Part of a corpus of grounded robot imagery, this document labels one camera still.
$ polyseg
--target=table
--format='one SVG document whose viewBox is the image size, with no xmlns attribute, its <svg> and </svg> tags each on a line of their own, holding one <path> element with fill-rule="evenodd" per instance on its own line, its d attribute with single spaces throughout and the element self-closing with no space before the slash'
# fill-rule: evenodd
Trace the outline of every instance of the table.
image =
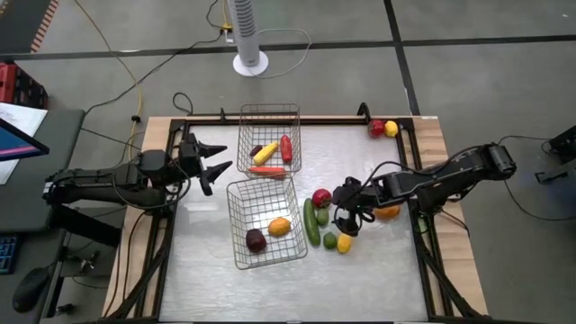
<svg viewBox="0 0 576 324">
<path fill-rule="evenodd" d="M 322 116 L 301 116 L 301 119 L 306 118 L 321 118 Z M 148 120 L 148 127 L 144 137 L 142 149 L 165 149 L 168 139 L 169 125 L 172 119 L 183 119 L 183 117 L 151 117 Z M 188 120 L 206 120 L 211 119 L 217 121 L 220 117 L 186 117 Z M 229 119 L 233 120 L 238 117 L 230 116 Z M 330 116 L 330 118 L 358 118 L 363 119 L 361 116 Z M 390 118 L 390 116 L 375 116 L 374 118 Z M 446 145 L 442 136 L 440 123 L 437 117 L 412 117 L 414 121 L 416 137 L 418 141 L 418 150 L 420 159 L 424 167 L 434 165 L 445 161 L 448 158 L 446 153 Z M 407 146 L 407 155 L 409 163 L 411 152 L 410 147 Z M 464 220 L 460 205 L 457 203 L 449 203 L 445 209 L 452 213 L 454 216 Z M 135 221 L 140 215 L 140 211 L 128 208 L 126 211 L 126 218 L 124 227 L 122 229 L 122 244 L 121 244 L 121 259 L 120 259 L 120 275 L 118 286 L 124 285 L 124 276 L 126 275 L 126 262 L 128 252 L 128 238 Z M 151 218 L 143 218 L 138 227 L 134 231 L 132 244 L 130 247 L 130 269 L 127 275 L 127 291 L 130 291 L 135 283 L 142 275 L 142 268 L 144 265 L 144 256 L 149 241 L 149 233 L 151 227 Z M 482 294 L 482 288 L 476 271 L 474 263 L 472 248 L 470 240 L 468 239 L 465 230 L 459 225 L 454 224 L 450 220 L 442 217 L 436 217 L 436 232 L 438 235 L 438 242 L 444 268 L 447 276 L 451 279 L 454 286 L 462 294 L 462 296 L 479 312 L 486 313 L 486 305 Z M 161 230 L 157 235 L 157 247 L 163 238 L 163 231 Z M 114 262 L 112 273 L 115 274 L 118 268 L 118 258 Z M 441 298 L 439 288 L 436 285 L 436 280 L 433 275 L 430 276 L 433 288 L 433 300 L 436 305 L 436 314 L 443 314 L 441 307 Z M 105 310 L 112 303 L 111 311 L 117 309 L 122 303 L 120 294 L 117 293 L 113 299 L 113 291 L 116 285 L 116 276 L 113 275 L 108 288 L 108 293 L 103 308 L 103 315 Z M 158 310 L 154 308 L 154 296 L 158 284 L 158 272 L 152 278 L 148 285 L 146 298 L 143 305 L 143 316 L 153 316 Z"/>
<path fill-rule="evenodd" d="M 68 167 L 72 157 L 80 124 L 84 119 L 81 110 L 55 110 L 46 114 L 34 138 L 50 148 L 50 153 L 42 157 L 29 157 L 18 162 L 5 186 L 0 188 L 0 212 L 18 217 L 26 212 L 35 217 L 48 219 L 50 207 L 42 199 L 44 179 L 49 173 Z M 9 195 L 7 192 L 20 195 Z M 18 210 L 25 204 L 27 209 Z M 47 266 L 57 260 L 66 236 L 63 229 L 47 229 L 39 233 L 22 234 L 23 240 L 17 253 L 13 274 L 0 275 L 0 313 L 5 323 L 37 323 L 49 310 L 51 296 L 58 278 L 47 284 L 36 306 L 24 313 L 12 308 L 12 296 L 20 281 L 35 267 Z"/>
</svg>

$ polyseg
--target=paper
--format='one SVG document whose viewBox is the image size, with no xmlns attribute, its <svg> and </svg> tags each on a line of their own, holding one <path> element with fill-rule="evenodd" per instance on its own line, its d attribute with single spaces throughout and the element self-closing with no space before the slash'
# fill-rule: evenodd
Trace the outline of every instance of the paper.
<svg viewBox="0 0 576 324">
<path fill-rule="evenodd" d="M 45 110 L 22 107 L 15 104 L 0 103 L 0 118 L 14 127 L 34 136 L 46 116 Z M 19 160 L 0 162 L 0 185 L 5 185 Z"/>
</svg>

